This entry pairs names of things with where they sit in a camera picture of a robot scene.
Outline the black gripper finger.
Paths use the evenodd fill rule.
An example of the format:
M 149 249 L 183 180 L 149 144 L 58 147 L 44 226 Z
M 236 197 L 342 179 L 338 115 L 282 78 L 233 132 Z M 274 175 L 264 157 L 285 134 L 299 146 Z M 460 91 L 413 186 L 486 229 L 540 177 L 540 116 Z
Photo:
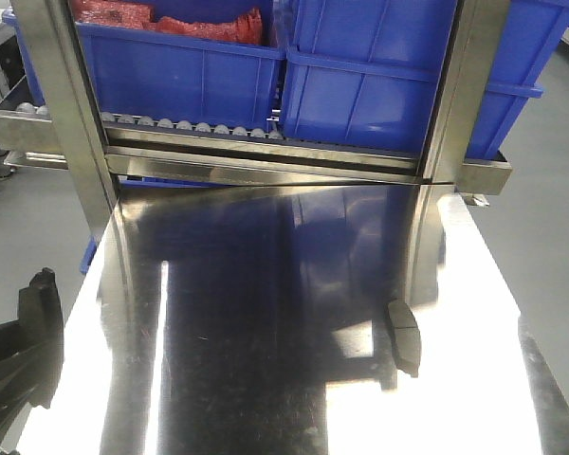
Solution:
M 28 339 L 18 320 L 0 324 L 0 361 L 28 348 Z
M 43 341 L 24 350 L 0 350 L 0 439 L 26 404 L 51 407 L 63 367 L 63 344 Z

